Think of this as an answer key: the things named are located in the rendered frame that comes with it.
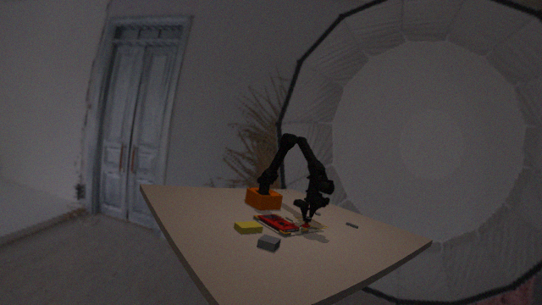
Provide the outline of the yellow flat block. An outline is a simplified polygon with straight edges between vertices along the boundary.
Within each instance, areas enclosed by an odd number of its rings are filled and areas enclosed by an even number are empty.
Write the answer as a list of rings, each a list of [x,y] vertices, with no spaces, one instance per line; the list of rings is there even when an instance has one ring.
[[[263,227],[257,221],[236,222],[234,229],[238,230],[241,234],[262,233],[263,231]]]

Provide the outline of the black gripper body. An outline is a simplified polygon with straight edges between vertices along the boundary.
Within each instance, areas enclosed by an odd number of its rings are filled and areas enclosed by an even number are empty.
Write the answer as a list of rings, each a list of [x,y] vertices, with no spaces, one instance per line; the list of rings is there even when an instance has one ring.
[[[304,201],[302,201],[301,199],[296,199],[294,200],[293,205],[299,208],[309,208],[309,205],[317,207],[318,205],[315,202],[312,202],[312,198],[316,193],[320,195],[319,191],[314,191],[307,188],[306,193],[307,197],[304,198]]]

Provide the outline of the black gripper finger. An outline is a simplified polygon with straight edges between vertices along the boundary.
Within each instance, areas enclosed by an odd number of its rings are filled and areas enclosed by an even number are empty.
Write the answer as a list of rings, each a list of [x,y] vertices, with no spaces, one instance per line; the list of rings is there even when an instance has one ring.
[[[320,207],[315,207],[315,206],[313,206],[313,205],[310,205],[309,217],[312,218],[313,215],[314,215],[314,213],[315,213],[318,209],[320,209]]]
[[[301,209],[301,213],[302,213],[302,216],[303,216],[303,219],[305,219],[307,217],[307,212],[310,208],[300,208]]]

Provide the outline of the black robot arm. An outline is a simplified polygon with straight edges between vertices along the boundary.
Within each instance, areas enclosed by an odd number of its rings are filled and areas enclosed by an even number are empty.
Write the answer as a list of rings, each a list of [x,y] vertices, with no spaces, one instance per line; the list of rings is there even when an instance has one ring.
[[[280,140],[280,148],[276,153],[273,162],[270,164],[269,168],[265,169],[262,175],[257,179],[257,183],[260,184],[259,190],[257,191],[259,194],[270,195],[270,193],[268,193],[269,187],[279,177],[277,175],[277,170],[284,160],[285,155],[295,146],[296,143],[299,145],[308,162],[308,172],[310,174],[306,178],[309,180],[308,189],[319,191],[324,194],[332,194],[334,191],[334,181],[328,180],[326,169],[322,163],[315,158],[311,147],[307,142],[307,138],[288,133],[284,133],[282,135]],[[315,202],[320,208],[324,208],[326,205],[329,205],[329,197],[322,197],[322,195],[323,194],[321,193],[320,195],[316,193],[312,198],[312,202]]]

